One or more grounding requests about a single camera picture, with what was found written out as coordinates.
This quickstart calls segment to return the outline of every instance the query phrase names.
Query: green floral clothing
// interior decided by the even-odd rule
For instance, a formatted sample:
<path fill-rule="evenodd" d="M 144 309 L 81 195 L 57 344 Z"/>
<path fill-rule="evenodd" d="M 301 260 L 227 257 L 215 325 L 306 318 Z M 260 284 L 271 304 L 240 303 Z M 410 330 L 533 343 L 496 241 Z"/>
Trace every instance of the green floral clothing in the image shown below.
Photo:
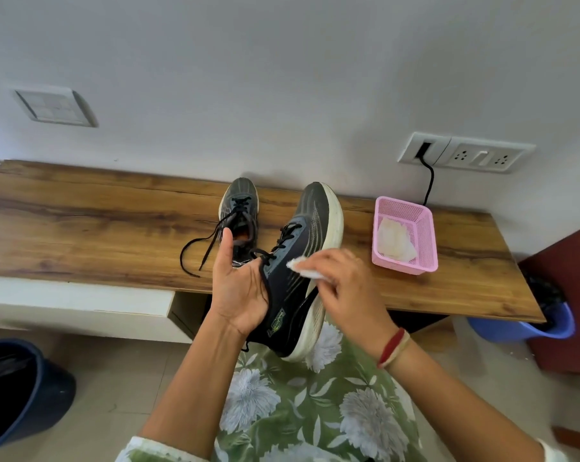
<path fill-rule="evenodd" d="M 422 462 L 414 409 L 387 372 L 325 322 L 301 363 L 250 345 L 241 352 L 214 460 Z M 133 438 L 117 462 L 201 461 Z"/>

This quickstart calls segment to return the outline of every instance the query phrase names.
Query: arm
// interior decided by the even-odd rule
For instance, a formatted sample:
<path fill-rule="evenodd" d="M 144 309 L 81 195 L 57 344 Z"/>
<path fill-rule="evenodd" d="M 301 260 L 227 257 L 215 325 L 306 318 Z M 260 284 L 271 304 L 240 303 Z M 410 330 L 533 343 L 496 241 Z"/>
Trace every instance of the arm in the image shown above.
<path fill-rule="evenodd" d="M 378 360 L 398 330 L 371 272 L 348 250 L 331 249 L 297 266 L 331 279 L 318 281 L 324 307 L 345 335 Z M 508 418 L 448 375 L 413 341 L 388 367 L 459 462 L 542 462 L 544 450 Z"/>
<path fill-rule="evenodd" d="M 259 263 L 232 268 L 232 233 L 226 228 L 213 267 L 209 313 L 139 436 L 210 458 L 240 348 L 266 313 Z"/>

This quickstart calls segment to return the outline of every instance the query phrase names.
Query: blue bucket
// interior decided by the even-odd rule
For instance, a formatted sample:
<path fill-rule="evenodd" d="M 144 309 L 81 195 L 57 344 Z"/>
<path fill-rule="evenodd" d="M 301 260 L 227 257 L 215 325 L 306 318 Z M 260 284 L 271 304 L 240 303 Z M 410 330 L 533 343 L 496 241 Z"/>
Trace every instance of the blue bucket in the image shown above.
<path fill-rule="evenodd" d="M 567 303 L 560 303 L 553 308 L 555 326 L 548 331 L 540 331 L 540 329 L 522 321 L 482 318 L 467 318 L 467 321 L 480 337 L 490 342 L 519 342 L 534 337 L 567 339 L 574 335 L 576 330 L 574 317 Z"/>
<path fill-rule="evenodd" d="M 53 427 L 68 411 L 76 395 L 76 380 L 67 371 L 49 362 L 33 344 L 20 339 L 0 339 L 0 356 L 14 353 L 29 364 L 18 378 L 10 381 L 17 372 L 1 377 L 0 407 L 5 407 L 5 417 L 0 412 L 0 446 L 42 432 Z M 2 421 L 1 418 L 14 418 Z"/>

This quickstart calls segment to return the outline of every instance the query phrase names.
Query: sleeve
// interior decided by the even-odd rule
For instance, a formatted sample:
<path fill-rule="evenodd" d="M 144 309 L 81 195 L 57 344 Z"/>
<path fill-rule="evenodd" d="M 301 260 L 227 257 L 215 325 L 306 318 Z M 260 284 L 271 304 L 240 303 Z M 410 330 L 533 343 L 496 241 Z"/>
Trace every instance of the sleeve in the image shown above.
<path fill-rule="evenodd" d="M 134 436 L 115 462 L 208 462 L 157 441 Z"/>
<path fill-rule="evenodd" d="M 544 448 L 544 462 L 568 462 L 567 456 L 563 452 L 553 449 L 541 439 L 538 442 Z"/>

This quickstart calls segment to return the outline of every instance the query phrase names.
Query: shoe sole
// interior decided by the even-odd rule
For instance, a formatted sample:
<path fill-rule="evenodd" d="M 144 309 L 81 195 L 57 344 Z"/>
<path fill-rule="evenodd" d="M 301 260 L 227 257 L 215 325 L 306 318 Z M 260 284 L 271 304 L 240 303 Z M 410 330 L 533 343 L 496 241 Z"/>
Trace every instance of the shoe sole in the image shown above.
<path fill-rule="evenodd" d="M 223 194 L 222 196 L 222 201 L 219 203 L 219 209 L 217 209 L 217 217 L 219 217 L 219 220 L 222 219 L 222 206 L 223 206 L 223 201 L 224 199 L 226 199 L 226 196 L 228 195 L 228 192 L 230 191 L 230 187 L 231 185 L 228 185 L 228 187 L 226 188 L 226 192 Z M 260 213 L 260 195 L 258 194 L 258 188 L 255 188 L 255 197 L 258 198 L 258 210 L 257 213 Z"/>
<path fill-rule="evenodd" d="M 326 229 L 326 238 L 324 239 L 322 249 L 339 248 L 341 246 L 341 241 L 343 240 L 343 210 L 341 209 L 341 204 L 339 199 L 337 199 L 337 195 L 334 194 L 331 187 L 324 183 L 320 184 L 326 192 L 326 198 L 329 203 L 329 223 Z M 305 297 L 307 297 L 315 287 L 316 281 L 311 280 L 307 287 Z M 324 306 L 322 305 L 320 295 L 318 295 L 307 312 L 307 317 L 305 318 L 303 328 L 294 350 L 290 355 L 282 358 L 283 360 L 286 362 L 300 362 L 310 353 L 310 351 L 312 351 L 320 336 L 320 332 L 322 331 L 324 316 Z"/>

